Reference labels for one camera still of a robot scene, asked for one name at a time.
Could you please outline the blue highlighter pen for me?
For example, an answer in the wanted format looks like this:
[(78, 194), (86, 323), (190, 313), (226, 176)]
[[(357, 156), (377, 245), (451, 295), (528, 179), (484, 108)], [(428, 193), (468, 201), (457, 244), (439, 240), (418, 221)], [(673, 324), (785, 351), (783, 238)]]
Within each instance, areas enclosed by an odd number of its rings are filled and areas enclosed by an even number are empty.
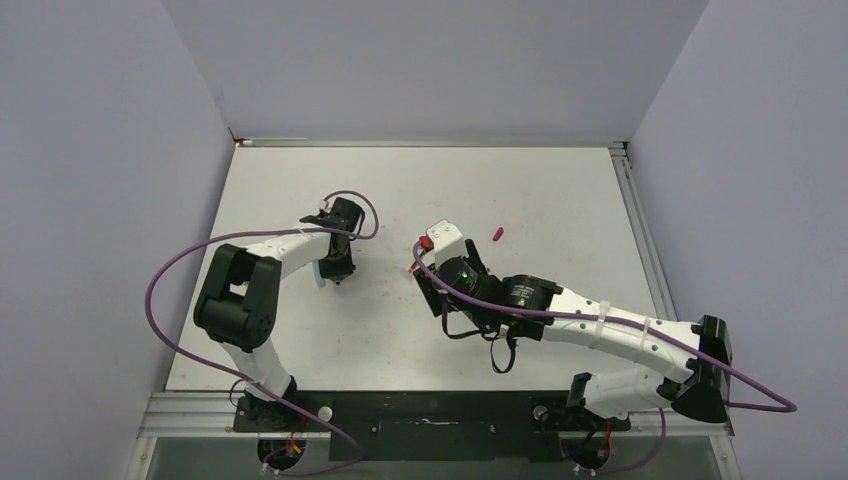
[(326, 286), (326, 280), (323, 278), (323, 274), (321, 272), (320, 261), (315, 260), (312, 262), (313, 274), (315, 284), (318, 288), (324, 288)]

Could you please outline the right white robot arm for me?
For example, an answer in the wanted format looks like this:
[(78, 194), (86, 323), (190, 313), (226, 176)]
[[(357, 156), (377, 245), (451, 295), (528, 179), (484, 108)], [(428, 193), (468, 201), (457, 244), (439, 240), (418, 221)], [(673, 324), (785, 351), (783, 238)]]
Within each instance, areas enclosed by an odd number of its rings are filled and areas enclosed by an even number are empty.
[(552, 281), (488, 272), (476, 250), (426, 264), (430, 247), (413, 248), (413, 276), (434, 316), (462, 313), (475, 335), (505, 341), (515, 353), (521, 339), (562, 342), (633, 362), (612, 374), (574, 376), (565, 401), (567, 419), (589, 428), (600, 419), (625, 419), (631, 412), (670, 408), (699, 422), (729, 418), (732, 362), (727, 324), (710, 315), (696, 322), (641, 316), (582, 297)]

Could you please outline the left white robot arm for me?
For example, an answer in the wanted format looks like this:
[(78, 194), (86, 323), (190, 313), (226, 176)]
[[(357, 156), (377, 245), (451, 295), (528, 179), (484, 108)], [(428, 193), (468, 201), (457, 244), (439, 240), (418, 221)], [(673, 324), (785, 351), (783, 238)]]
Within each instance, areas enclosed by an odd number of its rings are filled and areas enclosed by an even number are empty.
[(350, 196), (348, 191), (329, 194), (318, 213), (301, 218), (290, 234), (248, 247), (219, 246), (195, 304), (195, 325), (222, 346), (246, 377), (239, 410), (273, 430), (288, 430), (302, 419), (296, 380), (271, 340), (280, 284), (306, 266), (312, 267), (318, 287), (354, 273), (350, 243), (361, 231), (365, 212)]

